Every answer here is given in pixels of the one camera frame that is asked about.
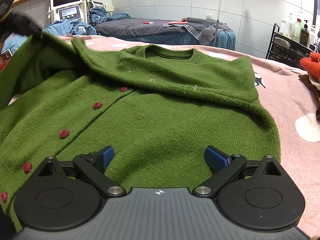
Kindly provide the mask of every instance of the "metal screw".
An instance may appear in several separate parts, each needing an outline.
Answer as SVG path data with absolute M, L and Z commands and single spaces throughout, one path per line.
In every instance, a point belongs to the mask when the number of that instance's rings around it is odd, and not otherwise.
M 108 192 L 112 195 L 119 195 L 123 192 L 123 188 L 118 187 L 118 186 L 112 186 L 108 188 Z
M 196 188 L 196 192 L 200 195 L 205 195 L 210 193 L 211 189 L 209 187 L 206 186 L 199 186 Z

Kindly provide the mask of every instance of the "green cardigan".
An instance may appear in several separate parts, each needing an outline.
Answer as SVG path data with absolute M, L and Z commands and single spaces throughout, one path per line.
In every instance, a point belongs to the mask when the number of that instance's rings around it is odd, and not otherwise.
M 192 189 L 212 175 L 207 145 L 253 160 L 280 156 L 249 57 L 226 61 L 156 45 L 98 52 L 81 38 L 67 45 L 44 35 L 14 54 L 0 72 L 0 91 L 0 193 L 8 193 L 0 202 L 18 230 L 13 198 L 32 173 L 22 167 L 30 162 L 34 170 L 49 155 L 72 160 L 111 145 L 105 174 L 127 190 Z

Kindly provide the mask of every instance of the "brown bottle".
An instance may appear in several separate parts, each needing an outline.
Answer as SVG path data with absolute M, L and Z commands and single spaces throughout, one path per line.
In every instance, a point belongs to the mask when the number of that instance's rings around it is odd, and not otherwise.
M 300 38 L 300 44 L 303 46 L 306 46 L 308 43 L 308 39 L 309 39 L 309 32 L 308 32 L 308 21 L 304 20 L 306 23 L 304 25 L 304 28 L 301 31 L 301 38 Z

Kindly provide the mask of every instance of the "control panel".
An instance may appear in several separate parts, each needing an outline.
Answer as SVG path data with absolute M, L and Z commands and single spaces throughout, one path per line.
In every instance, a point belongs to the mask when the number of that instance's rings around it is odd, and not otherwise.
M 80 20 L 80 7 L 79 5 L 73 5 L 67 8 L 62 8 L 58 10 L 60 20 Z

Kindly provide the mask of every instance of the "blue gripper pad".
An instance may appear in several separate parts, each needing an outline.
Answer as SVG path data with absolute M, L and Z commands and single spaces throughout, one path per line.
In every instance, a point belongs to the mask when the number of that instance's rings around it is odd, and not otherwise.
M 231 156 L 211 145 L 205 149 L 204 159 L 214 173 L 220 171 L 232 161 Z
M 111 162 L 111 160 L 113 159 L 113 157 L 115 156 L 115 152 L 113 150 L 113 147 L 107 146 L 107 147 L 103 148 L 102 150 L 100 150 L 98 153 L 103 154 L 103 168 L 106 169 L 108 167 L 109 163 Z

